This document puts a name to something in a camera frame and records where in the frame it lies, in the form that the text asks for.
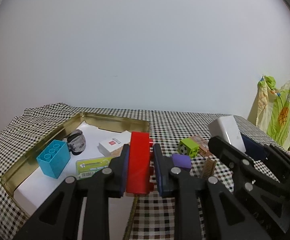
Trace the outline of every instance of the barcode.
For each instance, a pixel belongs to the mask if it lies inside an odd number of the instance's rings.
[[[80,177],[81,178],[86,178],[86,177],[91,177],[96,173],[96,171],[90,171],[90,172],[84,172],[84,173],[80,173]]]

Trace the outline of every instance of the yellow and green cloth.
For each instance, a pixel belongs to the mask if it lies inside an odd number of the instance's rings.
[[[275,79],[270,76],[263,76],[258,82],[256,126],[288,150],[290,147],[290,80],[280,89],[275,85]]]

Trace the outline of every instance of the crumpled gray cloth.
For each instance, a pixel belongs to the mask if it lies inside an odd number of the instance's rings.
[[[63,141],[67,143],[68,149],[73,155],[81,154],[86,148],[86,139],[79,129],[74,130]]]

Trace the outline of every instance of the brown comb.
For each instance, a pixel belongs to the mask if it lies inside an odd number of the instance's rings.
[[[203,170],[201,172],[201,178],[207,179],[208,177],[213,176],[216,162],[217,161],[212,161],[210,157],[207,158]]]

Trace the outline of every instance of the gold tray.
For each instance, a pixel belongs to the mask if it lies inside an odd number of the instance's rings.
[[[62,140],[64,137],[74,131],[83,121],[90,125],[94,125],[99,129],[123,132],[123,131],[139,131],[149,132],[149,122],[144,120],[131,119],[126,117],[118,117],[107,114],[95,113],[79,113],[70,118],[62,125],[53,130],[34,147],[27,151],[20,159],[6,171],[1,177],[1,184],[8,193],[14,203],[25,213],[23,208],[13,198],[13,193],[16,188],[24,182],[38,167],[37,156],[47,147],[54,139]]]

